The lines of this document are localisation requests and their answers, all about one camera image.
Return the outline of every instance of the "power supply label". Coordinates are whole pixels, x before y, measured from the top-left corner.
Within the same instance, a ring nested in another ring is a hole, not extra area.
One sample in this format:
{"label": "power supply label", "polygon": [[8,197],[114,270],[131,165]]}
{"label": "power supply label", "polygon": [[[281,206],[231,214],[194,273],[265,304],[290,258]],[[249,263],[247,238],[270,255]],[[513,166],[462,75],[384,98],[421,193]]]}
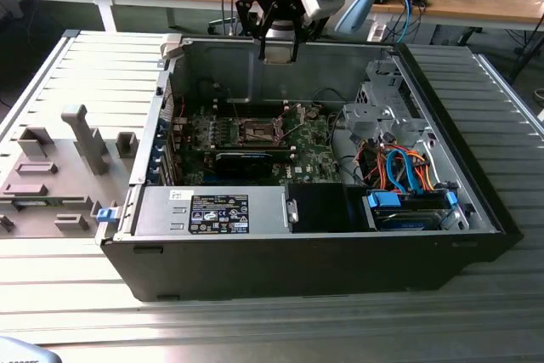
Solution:
{"label": "power supply label", "polygon": [[190,203],[191,234],[249,233],[247,195],[193,196]]}

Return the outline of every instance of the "table leg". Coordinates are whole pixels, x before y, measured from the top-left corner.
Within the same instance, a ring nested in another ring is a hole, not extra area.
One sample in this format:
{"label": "table leg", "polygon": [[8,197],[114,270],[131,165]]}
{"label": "table leg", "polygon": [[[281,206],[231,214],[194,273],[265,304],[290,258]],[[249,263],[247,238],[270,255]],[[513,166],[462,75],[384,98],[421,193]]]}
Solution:
{"label": "table leg", "polygon": [[176,16],[172,8],[167,8],[167,22],[168,27],[172,30],[182,31],[181,27],[176,24]]}
{"label": "table leg", "polygon": [[94,4],[99,7],[100,17],[102,18],[102,23],[104,24],[105,31],[117,31],[116,22],[113,19],[113,11],[111,6],[113,6],[112,0],[94,0]]}
{"label": "table leg", "polygon": [[481,28],[479,27],[468,27],[461,35],[459,40],[457,41],[458,46],[466,46],[468,39],[473,35],[474,32],[481,32]]}

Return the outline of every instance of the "grey plastic part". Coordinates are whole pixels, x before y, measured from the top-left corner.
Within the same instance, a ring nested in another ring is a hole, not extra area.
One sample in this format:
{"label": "grey plastic part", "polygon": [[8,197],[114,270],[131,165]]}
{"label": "grey plastic part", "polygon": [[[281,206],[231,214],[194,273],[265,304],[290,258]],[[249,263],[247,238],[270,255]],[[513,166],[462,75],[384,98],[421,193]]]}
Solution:
{"label": "grey plastic part", "polygon": [[85,108],[85,105],[68,105],[64,108],[60,117],[64,122],[70,125],[74,131],[77,143],[79,144],[79,149],[87,159],[87,163],[93,174],[104,174],[108,170],[101,155],[104,140],[99,137],[101,144],[97,145],[95,139],[97,133],[91,132],[87,121],[85,121],[86,115],[87,108]]}
{"label": "grey plastic part", "polygon": [[42,149],[42,146],[37,140],[19,139],[19,146],[30,161],[42,161],[47,158],[47,155]]}
{"label": "grey plastic part", "polygon": [[14,196],[45,196],[48,188],[45,184],[8,184],[3,193]]}
{"label": "grey plastic part", "polygon": [[52,162],[22,162],[17,166],[15,172],[25,174],[55,174],[59,171]]}
{"label": "grey plastic part", "polygon": [[4,216],[3,214],[0,214],[0,225],[6,229],[7,232],[10,232],[14,229],[15,224],[13,221],[11,221],[8,217]]}
{"label": "grey plastic part", "polygon": [[57,214],[54,221],[59,230],[87,230],[88,224],[81,214]]}
{"label": "grey plastic part", "polygon": [[89,196],[82,198],[66,199],[62,201],[62,204],[70,210],[90,210],[93,208],[93,201]]}
{"label": "grey plastic part", "polygon": [[134,132],[120,132],[116,140],[117,152],[121,158],[136,157],[138,152],[138,139]]}
{"label": "grey plastic part", "polygon": [[102,205],[100,204],[100,202],[98,200],[95,201],[93,206],[91,207],[90,216],[91,217],[96,217],[101,208],[102,208]]}
{"label": "grey plastic part", "polygon": [[0,200],[0,212],[18,212],[20,207],[15,206],[13,200]]}
{"label": "grey plastic part", "polygon": [[42,161],[47,157],[42,145],[52,144],[53,140],[45,128],[28,127],[21,134],[18,143],[30,161]]}
{"label": "grey plastic part", "polygon": [[76,29],[67,29],[64,33],[62,33],[62,37],[77,37],[79,36],[81,30]]}
{"label": "grey plastic part", "polygon": [[60,357],[49,350],[4,336],[0,336],[0,361],[62,363]]}

